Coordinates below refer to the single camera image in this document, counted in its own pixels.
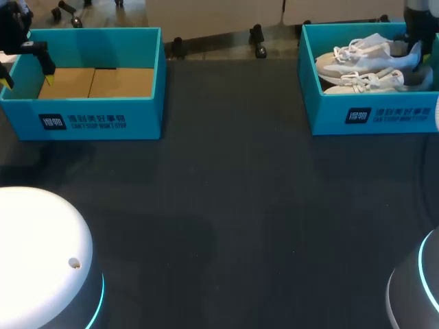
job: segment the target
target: black table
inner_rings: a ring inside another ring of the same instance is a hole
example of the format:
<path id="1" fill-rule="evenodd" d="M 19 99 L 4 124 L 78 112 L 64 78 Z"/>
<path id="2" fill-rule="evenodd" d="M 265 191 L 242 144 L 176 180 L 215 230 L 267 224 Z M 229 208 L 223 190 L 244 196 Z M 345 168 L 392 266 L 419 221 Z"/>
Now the black table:
<path id="1" fill-rule="evenodd" d="M 293 60 L 168 66 L 160 141 L 20 143 L 0 120 L 0 183 L 90 226 L 110 328 L 389 328 L 387 280 L 439 214 L 438 138 L 312 137 Z"/>

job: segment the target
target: white sneaker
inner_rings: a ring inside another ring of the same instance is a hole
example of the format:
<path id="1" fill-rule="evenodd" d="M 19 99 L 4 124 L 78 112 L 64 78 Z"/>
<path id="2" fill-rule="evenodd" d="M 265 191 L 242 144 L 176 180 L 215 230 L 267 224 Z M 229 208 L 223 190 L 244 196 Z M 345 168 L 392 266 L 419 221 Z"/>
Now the white sneaker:
<path id="1" fill-rule="evenodd" d="M 377 74 L 343 75 L 339 86 L 330 87 L 325 94 L 394 93 L 430 91 L 433 88 L 433 70 L 421 66 L 417 72 L 401 72 L 392 67 Z"/>
<path id="2" fill-rule="evenodd" d="M 333 53 L 316 59 L 316 68 L 322 79 L 339 84 L 341 76 L 350 72 L 363 75 L 388 67 L 414 69 L 421 59 L 420 50 L 420 42 L 417 42 L 407 54 L 407 43 L 388 40 L 376 33 L 364 39 L 354 39 L 347 47 L 334 47 Z"/>

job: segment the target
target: teal cardboard box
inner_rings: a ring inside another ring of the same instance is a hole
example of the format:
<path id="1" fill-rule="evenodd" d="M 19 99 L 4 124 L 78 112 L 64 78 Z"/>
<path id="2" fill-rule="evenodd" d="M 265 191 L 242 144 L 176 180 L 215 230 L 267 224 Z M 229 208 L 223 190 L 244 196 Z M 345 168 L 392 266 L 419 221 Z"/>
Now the teal cardboard box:
<path id="1" fill-rule="evenodd" d="M 304 25 L 300 39 L 298 76 L 313 135 L 438 132 L 437 91 L 326 95 L 314 59 L 349 45 L 352 39 L 373 33 L 394 39 L 405 33 L 404 23 L 341 23 Z M 439 90 L 438 39 L 428 62 L 434 70 L 434 90 Z"/>
<path id="2" fill-rule="evenodd" d="M 166 83 L 159 28 L 34 29 L 59 68 L 154 69 L 151 97 L 38 99 L 44 75 L 38 60 L 21 55 L 0 106 L 22 141 L 158 139 Z"/>

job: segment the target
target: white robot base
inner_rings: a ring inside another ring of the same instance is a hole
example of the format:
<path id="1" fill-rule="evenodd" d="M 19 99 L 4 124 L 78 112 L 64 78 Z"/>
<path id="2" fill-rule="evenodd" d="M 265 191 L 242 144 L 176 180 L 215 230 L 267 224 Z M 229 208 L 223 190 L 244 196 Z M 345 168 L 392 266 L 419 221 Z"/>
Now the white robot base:
<path id="1" fill-rule="evenodd" d="M 439 328 L 439 230 L 394 270 L 385 294 L 393 329 Z"/>
<path id="2" fill-rule="evenodd" d="M 0 329 L 99 329 L 105 283 L 81 214 L 37 188 L 0 188 Z"/>

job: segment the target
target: glowing blue light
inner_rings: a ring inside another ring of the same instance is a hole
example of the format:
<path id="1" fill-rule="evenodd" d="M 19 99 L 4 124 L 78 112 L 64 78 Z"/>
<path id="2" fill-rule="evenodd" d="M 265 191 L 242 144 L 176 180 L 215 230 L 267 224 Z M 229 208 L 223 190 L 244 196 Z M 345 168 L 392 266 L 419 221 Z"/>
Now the glowing blue light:
<path id="1" fill-rule="evenodd" d="M 428 237 L 430 236 L 431 233 L 433 233 L 433 231 L 431 231 L 425 237 L 424 241 L 420 244 L 419 255 L 418 255 L 418 267 L 419 267 L 420 280 L 423 283 L 424 290 L 425 290 L 428 298 L 430 299 L 430 302 L 433 304 L 434 308 L 439 312 L 439 304 L 434 299 L 433 294 L 431 293 L 430 288 L 428 287 L 427 281 L 426 281 L 425 276 L 424 276 L 424 270 L 423 270 L 423 250 L 424 250 L 424 245 L 425 245 L 425 241 L 427 241 L 427 239 L 428 239 Z"/>
<path id="2" fill-rule="evenodd" d="M 93 317 L 91 318 L 90 323 L 88 324 L 87 327 L 85 327 L 85 329 L 90 329 L 90 328 L 91 328 L 91 326 L 93 325 L 93 322 L 95 322 L 95 320 L 96 320 L 96 317 L 97 317 L 97 314 L 99 313 L 99 310 L 101 309 L 102 301 L 104 300 L 104 287 L 105 287 L 105 284 L 104 284 L 104 275 L 102 274 L 102 292 L 101 292 L 101 300 L 99 301 L 99 305 L 97 305 L 97 309 L 96 309 L 95 314 L 93 315 Z"/>

